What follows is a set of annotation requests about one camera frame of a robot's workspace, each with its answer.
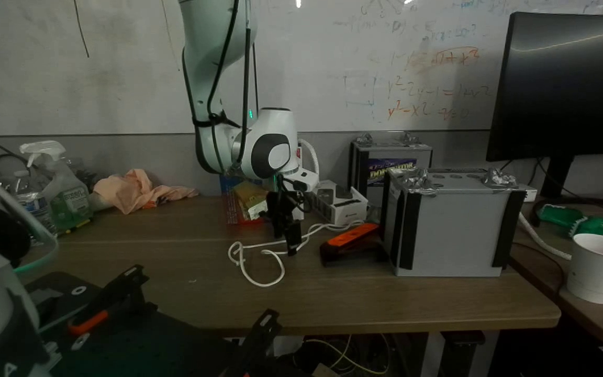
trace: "wooden table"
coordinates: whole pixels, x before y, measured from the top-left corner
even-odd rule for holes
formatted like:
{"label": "wooden table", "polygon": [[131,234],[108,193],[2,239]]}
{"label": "wooden table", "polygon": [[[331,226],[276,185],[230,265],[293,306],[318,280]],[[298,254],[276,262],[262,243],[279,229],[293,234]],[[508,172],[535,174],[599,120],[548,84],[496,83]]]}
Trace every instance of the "wooden table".
{"label": "wooden table", "polygon": [[[569,239],[542,224],[540,234],[559,250],[569,250]],[[594,335],[603,344],[603,306],[585,302],[563,290],[565,268],[552,262],[548,255],[531,248],[533,243],[525,234],[518,234],[511,251],[511,267],[519,270],[531,286],[555,299],[565,315],[569,315],[581,329]]]}
{"label": "wooden table", "polygon": [[[264,226],[226,226],[222,201],[203,198],[152,212],[98,215],[61,239],[50,270],[105,286],[131,265],[151,280],[144,296],[162,312],[201,329],[245,334],[264,308],[280,312],[282,334],[430,334],[555,327],[560,312],[519,272],[496,279],[396,279],[388,265],[323,267],[318,233],[298,255],[284,257],[284,280],[250,286],[230,265],[233,242],[264,242]],[[276,265],[253,257],[257,279]]]}

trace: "computer monitor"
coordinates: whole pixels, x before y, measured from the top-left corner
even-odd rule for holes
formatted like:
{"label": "computer monitor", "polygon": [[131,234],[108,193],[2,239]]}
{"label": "computer monitor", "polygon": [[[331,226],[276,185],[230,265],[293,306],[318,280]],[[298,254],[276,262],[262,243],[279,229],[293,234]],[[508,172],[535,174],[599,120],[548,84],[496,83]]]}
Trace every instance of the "computer monitor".
{"label": "computer monitor", "polygon": [[512,12],[488,161],[548,158],[545,199],[560,199],[576,156],[603,154],[603,14]]}

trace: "orange object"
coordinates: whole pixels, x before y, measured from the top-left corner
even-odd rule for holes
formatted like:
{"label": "orange object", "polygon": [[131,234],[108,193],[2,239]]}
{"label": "orange object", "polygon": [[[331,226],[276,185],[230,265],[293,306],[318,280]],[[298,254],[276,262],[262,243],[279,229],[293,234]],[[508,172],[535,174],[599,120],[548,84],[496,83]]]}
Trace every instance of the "orange object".
{"label": "orange object", "polygon": [[346,248],[346,245],[350,245],[350,243],[354,243],[354,242],[358,242],[358,239],[362,239],[362,237],[366,237],[366,234],[371,234],[375,230],[379,230],[376,222],[364,222],[364,224],[354,226],[354,229],[350,229],[350,230],[346,230],[342,234],[331,237],[326,242],[326,245],[335,248],[335,250],[342,250],[342,248]]}
{"label": "orange object", "polygon": [[82,326],[68,326],[68,332],[74,335],[83,335],[83,334],[89,334],[92,329],[97,329],[98,326],[103,326],[105,320],[108,320],[108,312],[101,311],[94,317],[89,317],[87,320],[83,320]]}

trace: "paper cup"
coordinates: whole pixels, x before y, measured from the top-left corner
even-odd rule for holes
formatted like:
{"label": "paper cup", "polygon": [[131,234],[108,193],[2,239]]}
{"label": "paper cup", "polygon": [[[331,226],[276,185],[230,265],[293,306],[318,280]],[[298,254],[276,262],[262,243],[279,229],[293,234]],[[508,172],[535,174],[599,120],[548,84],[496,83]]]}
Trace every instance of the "paper cup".
{"label": "paper cup", "polygon": [[573,234],[568,291],[593,305],[603,305],[603,234]]}

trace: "metal box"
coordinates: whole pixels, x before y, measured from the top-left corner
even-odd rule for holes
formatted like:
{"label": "metal box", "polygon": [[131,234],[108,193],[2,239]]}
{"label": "metal box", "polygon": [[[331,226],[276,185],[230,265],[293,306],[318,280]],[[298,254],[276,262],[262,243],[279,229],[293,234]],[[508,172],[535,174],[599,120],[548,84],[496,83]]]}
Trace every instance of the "metal box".
{"label": "metal box", "polygon": [[525,188],[493,172],[388,174],[382,248],[398,276],[499,276]]}
{"label": "metal box", "polygon": [[364,134],[350,144],[348,187],[368,199],[368,219],[376,221],[382,205],[382,178],[389,167],[427,172],[431,146],[420,144],[410,133]]}

